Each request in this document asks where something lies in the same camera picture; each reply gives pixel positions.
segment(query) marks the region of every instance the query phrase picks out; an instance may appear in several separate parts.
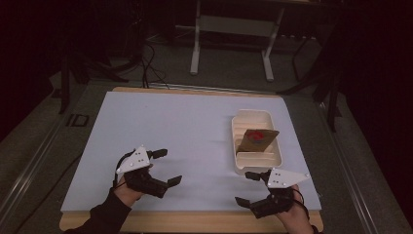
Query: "human hand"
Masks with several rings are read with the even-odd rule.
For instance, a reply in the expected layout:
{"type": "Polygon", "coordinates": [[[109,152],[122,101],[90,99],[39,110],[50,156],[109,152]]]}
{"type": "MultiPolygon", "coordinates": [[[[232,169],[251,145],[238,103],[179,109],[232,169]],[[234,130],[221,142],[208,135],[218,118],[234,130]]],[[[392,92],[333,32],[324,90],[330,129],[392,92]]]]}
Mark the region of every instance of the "human hand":
{"type": "MultiPolygon", "coordinates": [[[[299,190],[298,186],[291,186],[295,190],[299,190]]],[[[301,201],[301,195],[294,191],[294,199],[301,201]]],[[[288,212],[278,213],[276,217],[282,222],[286,231],[289,234],[313,234],[314,230],[310,224],[310,221],[307,217],[306,211],[300,207],[298,204],[293,203],[291,209],[288,212]]]]}
{"type": "Polygon", "coordinates": [[[114,189],[113,193],[121,200],[126,206],[131,207],[136,200],[139,200],[144,193],[134,191],[128,188],[125,178],[122,176],[118,182],[118,186],[114,189]]]}

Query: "white tabletop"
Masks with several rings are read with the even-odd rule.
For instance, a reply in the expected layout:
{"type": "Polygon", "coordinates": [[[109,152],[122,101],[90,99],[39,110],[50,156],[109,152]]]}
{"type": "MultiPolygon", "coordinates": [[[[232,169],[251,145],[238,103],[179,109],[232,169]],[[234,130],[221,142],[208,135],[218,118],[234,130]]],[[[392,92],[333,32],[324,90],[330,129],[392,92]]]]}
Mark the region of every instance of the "white tabletop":
{"type": "MultiPolygon", "coordinates": [[[[269,192],[262,180],[235,173],[231,120],[240,109],[268,111],[280,131],[281,169],[311,174],[281,97],[108,92],[61,210],[88,211],[101,204],[119,159],[143,144],[147,150],[169,151],[152,160],[152,177],[182,176],[182,181],[163,199],[142,197],[135,211],[245,211],[235,197],[255,202],[269,192]]],[[[298,185],[307,208],[319,211],[313,181],[298,185]]]]}

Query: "black sleeve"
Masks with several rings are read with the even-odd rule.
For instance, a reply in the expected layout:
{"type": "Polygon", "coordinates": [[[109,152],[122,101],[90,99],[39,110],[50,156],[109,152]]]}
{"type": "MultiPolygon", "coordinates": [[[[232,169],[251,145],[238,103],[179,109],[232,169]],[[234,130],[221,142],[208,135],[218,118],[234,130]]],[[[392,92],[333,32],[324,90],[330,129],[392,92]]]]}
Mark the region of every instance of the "black sleeve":
{"type": "Polygon", "coordinates": [[[91,209],[91,218],[78,228],[66,230],[64,234],[117,234],[130,211],[131,208],[110,189],[106,200],[91,209]]]}

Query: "gray floor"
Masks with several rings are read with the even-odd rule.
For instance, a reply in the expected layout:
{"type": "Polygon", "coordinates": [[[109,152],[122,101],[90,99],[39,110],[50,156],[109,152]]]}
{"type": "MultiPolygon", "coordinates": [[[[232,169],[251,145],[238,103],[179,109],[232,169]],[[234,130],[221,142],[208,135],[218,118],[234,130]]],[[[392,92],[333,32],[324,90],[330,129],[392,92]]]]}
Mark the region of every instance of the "gray floor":
{"type": "MultiPolygon", "coordinates": [[[[175,45],[153,43],[155,56],[152,65],[156,70],[148,70],[149,80],[159,79],[156,72],[161,77],[167,75],[164,81],[170,88],[207,87],[259,93],[274,93],[297,84],[290,60],[299,43],[293,39],[282,38],[275,45],[271,55],[276,76],[273,83],[268,83],[264,78],[259,51],[251,49],[202,48],[199,74],[192,76],[189,74],[192,48],[186,47],[186,44],[185,40],[175,45]]],[[[306,47],[297,60],[300,71],[305,71],[311,65],[318,50],[319,46],[315,42],[306,47]]],[[[146,48],[145,57],[150,59],[150,55],[151,50],[146,48]]],[[[131,80],[128,86],[139,87],[141,74],[142,68],[137,67],[122,76],[131,80]]],[[[58,79],[59,74],[51,77],[57,87],[58,79]]],[[[87,86],[73,82],[72,104],[65,115],[58,115],[59,99],[47,97],[1,142],[2,201],[7,198],[16,178],[30,160],[44,156],[38,164],[38,170],[31,172],[35,177],[24,186],[24,196],[14,196],[16,206],[10,207],[9,218],[2,219],[7,221],[7,225],[0,227],[1,233],[15,233],[28,216],[19,233],[60,232],[59,209],[75,173],[77,161],[70,165],[87,143],[105,93],[124,85],[98,77],[97,74],[87,86]],[[89,115],[91,119],[84,128],[66,126],[70,114],[89,115]]],[[[166,87],[162,82],[153,86],[166,87]]],[[[310,87],[285,97],[285,102],[320,195],[325,233],[412,233],[345,97],[339,96],[341,117],[336,118],[337,133],[333,134],[325,124],[322,103],[314,103],[311,99],[313,89],[310,87]]]]}

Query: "black cable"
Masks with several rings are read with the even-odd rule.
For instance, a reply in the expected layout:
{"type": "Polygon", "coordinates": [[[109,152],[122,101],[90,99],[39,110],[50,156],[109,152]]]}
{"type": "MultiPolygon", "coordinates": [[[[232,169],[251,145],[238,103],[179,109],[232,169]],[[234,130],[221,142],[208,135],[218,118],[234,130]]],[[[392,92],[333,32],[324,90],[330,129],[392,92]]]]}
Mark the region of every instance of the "black cable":
{"type": "Polygon", "coordinates": [[[306,208],[306,206],[304,206],[304,204],[302,204],[301,202],[299,202],[299,201],[297,201],[297,200],[295,200],[295,199],[292,199],[292,201],[293,201],[295,204],[297,204],[298,206],[300,206],[300,207],[306,212],[307,219],[310,219],[309,210],[306,208]]]}
{"type": "Polygon", "coordinates": [[[147,65],[145,65],[145,59],[142,59],[142,65],[143,65],[142,87],[143,87],[143,88],[149,88],[147,71],[148,71],[148,67],[151,65],[152,60],[153,60],[154,57],[155,57],[155,49],[154,49],[151,45],[146,44],[146,43],[145,43],[145,46],[149,47],[149,48],[152,50],[152,56],[151,56],[151,58],[148,60],[148,64],[147,64],[147,65]]]}
{"type": "Polygon", "coordinates": [[[134,151],[135,151],[135,150],[133,150],[133,151],[130,152],[130,153],[125,154],[125,155],[122,156],[122,158],[118,161],[118,164],[116,165],[116,170],[115,170],[115,177],[113,178],[113,182],[112,182],[112,187],[113,187],[113,188],[116,188],[116,185],[118,184],[118,174],[116,173],[116,171],[121,167],[122,162],[123,162],[126,158],[130,157],[130,156],[134,153],[134,151]]]}
{"type": "Polygon", "coordinates": [[[303,201],[303,205],[304,205],[304,196],[303,196],[303,194],[299,191],[299,190],[297,190],[297,189],[294,189],[294,188],[291,188],[293,191],[296,191],[298,194],[300,194],[300,196],[301,196],[301,201],[303,201]]]}
{"type": "Polygon", "coordinates": [[[118,187],[124,185],[125,183],[126,183],[126,182],[123,182],[123,183],[121,183],[121,184],[116,185],[116,187],[113,187],[113,190],[116,190],[118,187]]]}
{"type": "Polygon", "coordinates": [[[149,64],[149,68],[152,70],[152,72],[158,77],[158,80],[151,81],[149,83],[158,83],[162,82],[164,85],[170,90],[168,83],[165,81],[167,78],[167,74],[164,71],[158,70],[155,67],[153,67],[151,64],[149,64]]]}
{"type": "Polygon", "coordinates": [[[61,179],[64,177],[64,175],[67,173],[67,171],[82,157],[83,152],[77,156],[70,164],[67,166],[67,168],[63,171],[63,173],[60,175],[60,177],[57,179],[55,184],[52,186],[52,188],[49,190],[49,192],[43,197],[42,201],[36,206],[36,208],[24,219],[24,221],[19,225],[18,229],[14,231],[14,234],[19,233],[22,227],[30,220],[30,218],[36,213],[36,211],[43,205],[43,203],[48,199],[48,197],[51,195],[51,193],[55,190],[56,186],[60,183],[61,179]]]}

